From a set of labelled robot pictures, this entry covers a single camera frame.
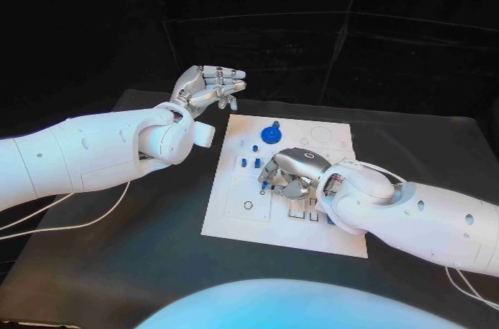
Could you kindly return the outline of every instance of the blue knob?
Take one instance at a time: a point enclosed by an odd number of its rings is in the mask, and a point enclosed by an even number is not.
[[[267,144],[276,144],[281,140],[281,131],[278,130],[278,122],[274,121],[273,126],[263,129],[263,141]]]

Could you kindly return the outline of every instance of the blue component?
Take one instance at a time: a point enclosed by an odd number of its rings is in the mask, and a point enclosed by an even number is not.
[[[277,121],[274,121],[271,127],[263,129],[263,140],[267,144],[276,144],[281,140],[281,131],[278,130]]]
[[[335,222],[330,220],[329,215],[326,215],[326,218],[327,218],[327,224],[332,224],[333,226],[336,226]]]

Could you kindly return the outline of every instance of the round hole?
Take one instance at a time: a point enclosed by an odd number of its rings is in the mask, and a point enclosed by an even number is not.
[[[473,225],[473,222],[475,222],[473,215],[470,214],[466,215],[466,222],[469,225]]]

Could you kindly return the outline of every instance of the cable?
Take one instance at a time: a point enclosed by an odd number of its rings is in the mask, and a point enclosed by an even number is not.
[[[121,199],[124,198],[126,196],[126,193],[127,193],[127,190],[128,190],[128,186],[130,186],[130,181],[127,182],[127,187],[124,188],[124,191],[123,191],[123,194],[121,194],[121,197],[120,199],[117,200],[117,203],[113,205],[113,208],[108,210],[108,212],[104,213],[104,215],[101,215],[100,218],[97,218],[94,221],[89,221],[88,223],[84,223],[84,224],[78,224],[77,226],[66,226],[66,227],[55,227],[55,228],[42,228],[42,229],[35,229],[35,230],[30,230],[27,232],[22,232],[22,233],[16,233],[16,234],[12,234],[12,235],[6,235],[4,237],[0,237],[0,240],[4,240],[4,239],[10,239],[12,237],[19,237],[22,235],[26,235],[26,234],[32,234],[32,233],[39,233],[39,232],[52,232],[55,230],[68,230],[68,229],[77,229],[77,228],[84,228],[85,226],[89,226],[91,224],[94,224],[95,222],[98,222],[110,213],[111,211],[115,209],[117,205],[120,204],[121,202]]]
[[[457,270],[457,273],[460,274],[460,277],[463,278],[464,282],[466,282],[466,285],[470,287],[473,293],[476,295],[473,295],[472,293],[467,293],[456,284],[454,280],[453,280],[453,277],[450,276],[450,272],[449,272],[449,268],[446,267],[446,273],[447,273],[447,277],[449,277],[449,280],[450,280],[450,283],[453,284],[453,286],[457,288],[459,291],[462,291],[469,297],[477,299],[480,302],[485,302],[496,311],[499,311],[499,304],[496,304],[495,302],[483,299],[482,295],[477,293],[477,291],[475,290],[473,286],[470,285],[470,282],[467,281],[464,275],[462,274],[460,270]]]
[[[400,180],[401,183],[407,183],[407,181],[398,175],[395,175],[392,172],[389,172],[385,168],[381,168],[378,165],[374,165],[371,163],[365,163],[365,162],[359,162],[359,163],[361,163],[361,165],[369,167],[371,169],[374,169],[379,172],[384,172],[388,175],[392,175]]]
[[[19,219],[13,223],[7,224],[6,226],[0,227],[0,230],[4,230],[14,226],[16,224],[22,223],[27,219],[30,219],[35,215],[38,215],[42,211],[48,210],[53,205],[59,204],[65,199],[68,199],[75,193],[68,194],[65,197],[62,197],[58,201],[55,201],[51,205],[48,205],[43,209],[33,212],[30,215],[27,215],[23,219]]]

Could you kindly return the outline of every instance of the white panel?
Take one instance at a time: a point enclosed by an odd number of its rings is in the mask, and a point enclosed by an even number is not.
[[[276,120],[280,123],[283,137],[277,144],[270,145],[263,142],[260,134]],[[254,145],[258,146],[257,152],[252,151]],[[364,235],[352,235],[327,224],[326,215],[317,214],[314,210],[314,192],[301,202],[290,201],[276,194],[270,197],[268,189],[265,195],[260,195],[261,185],[257,177],[261,169],[273,155],[293,147],[310,149],[332,163],[339,162],[343,157],[356,158],[348,124],[231,115],[202,235],[366,258]],[[247,159],[247,167],[241,167],[242,158]],[[261,162],[258,169],[255,158],[260,158]],[[284,183],[280,175],[276,183]],[[270,199],[268,203],[264,203],[264,197]],[[245,212],[245,201],[255,201],[258,211]],[[296,216],[300,213],[303,218],[291,217],[290,212]]]

